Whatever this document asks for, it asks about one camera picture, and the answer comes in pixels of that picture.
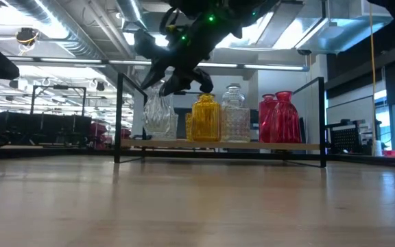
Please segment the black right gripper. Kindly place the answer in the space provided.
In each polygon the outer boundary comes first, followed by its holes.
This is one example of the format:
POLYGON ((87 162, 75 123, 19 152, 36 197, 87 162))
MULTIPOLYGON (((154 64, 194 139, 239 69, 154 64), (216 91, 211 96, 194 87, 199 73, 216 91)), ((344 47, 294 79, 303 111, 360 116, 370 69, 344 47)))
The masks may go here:
POLYGON ((168 41, 167 46, 156 44, 149 32, 139 29, 134 33, 134 49, 138 55, 151 60, 151 67, 141 88, 148 89, 165 77, 168 67, 175 67, 173 75, 161 86, 160 96, 168 96, 191 88, 196 81, 201 84, 200 91, 210 93, 213 82, 210 75, 193 69, 203 61, 216 45, 232 32, 230 16, 199 16, 192 23, 179 25, 168 16, 160 22, 159 32, 168 41))

